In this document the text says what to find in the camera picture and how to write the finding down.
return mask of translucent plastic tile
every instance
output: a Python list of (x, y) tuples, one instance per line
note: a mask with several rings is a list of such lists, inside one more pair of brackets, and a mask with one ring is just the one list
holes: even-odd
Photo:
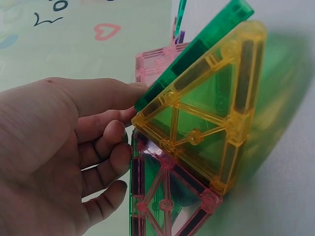
[(180, 33), (181, 23), (185, 12), (187, 0), (181, 0), (178, 7), (177, 20), (174, 35), (177, 36)]
[(252, 14), (253, 9), (245, 0), (232, 0), (162, 73), (136, 103), (135, 109), (141, 111), (200, 56)]
[(222, 198), (141, 133), (132, 136), (130, 235), (192, 236)]
[(151, 86), (189, 43), (171, 44), (164, 48), (139, 53), (136, 56), (136, 82)]
[(183, 167), (224, 195), (251, 129), (266, 30), (245, 21), (132, 120)]

